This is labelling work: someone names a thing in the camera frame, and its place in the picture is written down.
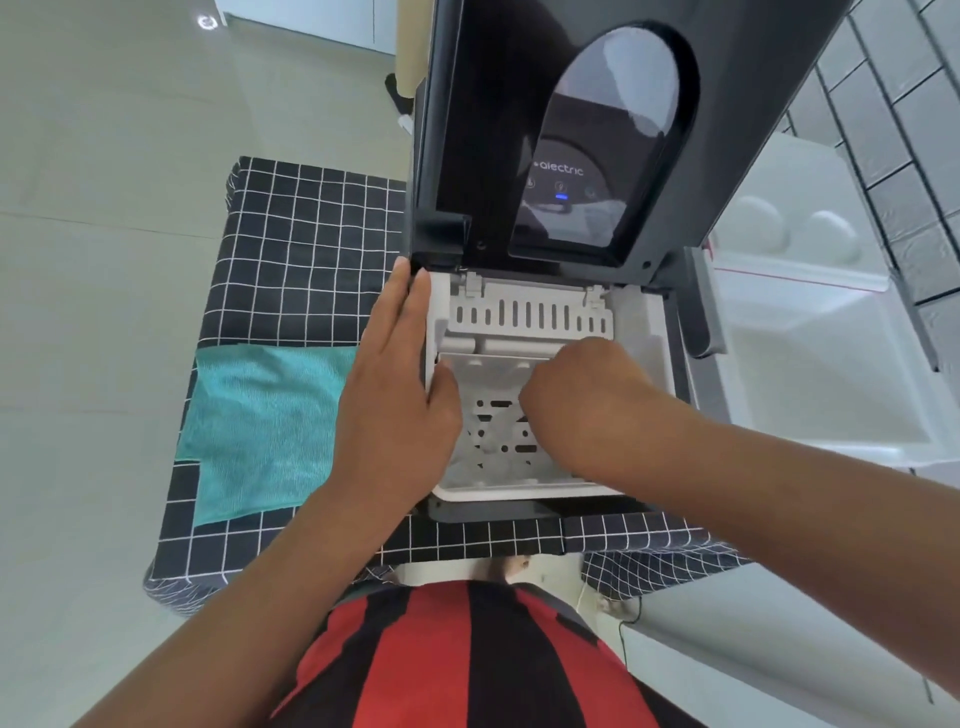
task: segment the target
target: left hand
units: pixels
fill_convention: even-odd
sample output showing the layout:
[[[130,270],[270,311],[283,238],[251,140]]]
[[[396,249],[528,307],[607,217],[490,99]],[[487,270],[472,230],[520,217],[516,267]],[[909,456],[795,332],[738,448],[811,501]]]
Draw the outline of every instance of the left hand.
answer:
[[[337,414],[327,486],[399,520],[440,482],[462,427],[453,373],[439,365],[427,393],[420,363],[430,276],[410,286],[410,262],[394,271],[373,306]]]

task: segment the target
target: microfiber cloth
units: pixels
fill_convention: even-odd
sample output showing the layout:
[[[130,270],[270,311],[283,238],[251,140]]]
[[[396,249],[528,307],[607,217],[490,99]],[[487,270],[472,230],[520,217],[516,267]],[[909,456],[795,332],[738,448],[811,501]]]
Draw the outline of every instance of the microfiber cloth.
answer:
[[[194,525],[302,505],[333,464],[337,404],[356,347],[197,350],[177,444],[200,461]]]

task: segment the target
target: table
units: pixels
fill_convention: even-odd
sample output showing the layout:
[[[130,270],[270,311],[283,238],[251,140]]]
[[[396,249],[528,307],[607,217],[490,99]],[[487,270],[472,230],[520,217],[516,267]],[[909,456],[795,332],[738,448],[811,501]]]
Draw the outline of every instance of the table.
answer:
[[[406,185],[305,164],[242,157],[198,348],[255,343],[355,346],[404,249]],[[194,366],[183,408],[196,383]],[[174,463],[156,556],[143,586],[193,614],[266,548],[295,508],[193,527],[200,465]],[[360,578],[417,561],[584,552],[583,576],[609,598],[646,594],[746,560],[705,529],[658,512],[439,522],[407,515]]]

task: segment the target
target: finger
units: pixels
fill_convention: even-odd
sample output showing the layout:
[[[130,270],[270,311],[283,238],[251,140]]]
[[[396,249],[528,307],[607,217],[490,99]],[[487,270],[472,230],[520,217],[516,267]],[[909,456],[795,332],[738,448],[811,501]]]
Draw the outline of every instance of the finger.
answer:
[[[383,285],[379,298],[373,304],[370,320],[360,338],[357,359],[366,358],[372,353],[380,353],[390,341],[390,334],[396,325],[396,317],[407,297],[407,284],[410,281],[410,261],[402,255],[396,257],[394,270]]]
[[[430,418],[443,431],[448,431],[456,441],[463,426],[460,387],[457,386],[457,377],[443,362],[438,362],[433,370],[428,402]]]
[[[403,302],[403,309],[396,320],[388,346],[397,356],[416,361],[426,339],[426,311],[430,306],[430,274],[426,269],[417,271],[410,293]]]

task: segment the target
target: red and black striped shirt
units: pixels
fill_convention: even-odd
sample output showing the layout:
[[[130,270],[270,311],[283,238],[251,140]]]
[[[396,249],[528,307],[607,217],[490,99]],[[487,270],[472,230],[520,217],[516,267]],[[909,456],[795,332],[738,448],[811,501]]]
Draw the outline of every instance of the red and black striped shirt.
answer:
[[[274,726],[701,725],[583,625],[505,584],[396,587],[330,613]]]

